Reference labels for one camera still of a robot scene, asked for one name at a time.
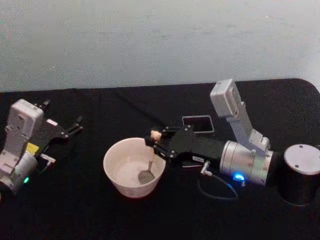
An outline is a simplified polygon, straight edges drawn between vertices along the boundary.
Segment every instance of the table surface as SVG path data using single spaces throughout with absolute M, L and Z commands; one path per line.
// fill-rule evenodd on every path
M 236 83 L 252 125 L 269 137 L 271 149 L 320 143 L 320 94 L 301 79 Z M 181 125 L 181 117 L 211 115 L 215 137 L 235 140 L 219 119 L 209 93 L 214 84 L 68 89 L 0 95 L 0 146 L 9 107 L 20 98 L 51 100 L 47 117 L 68 127 L 78 115 L 84 130 L 47 154 L 55 165 L 30 179 L 0 207 L 1 239 L 319 239 L 320 196 L 306 207 L 285 203 L 275 188 L 247 183 L 239 200 L 212 200 L 197 188 L 199 168 L 166 166 L 156 189 L 143 199 L 120 195 L 103 171 L 114 143 L 144 137 L 161 125 Z M 209 191 L 219 194 L 212 180 Z

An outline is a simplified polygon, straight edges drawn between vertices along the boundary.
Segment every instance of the metal spoon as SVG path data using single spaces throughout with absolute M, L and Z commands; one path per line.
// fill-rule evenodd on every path
M 148 170 L 143 170 L 139 172 L 139 175 L 138 175 L 139 183 L 146 184 L 151 182 L 153 179 L 155 179 L 155 175 L 151 172 L 151 166 L 152 166 L 152 163 L 154 162 L 154 159 L 155 158 L 152 158 L 149 160 Z

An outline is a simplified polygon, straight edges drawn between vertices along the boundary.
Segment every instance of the gray wall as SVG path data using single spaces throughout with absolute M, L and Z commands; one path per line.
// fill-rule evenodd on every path
M 319 76 L 317 0 L 0 3 L 0 91 Z

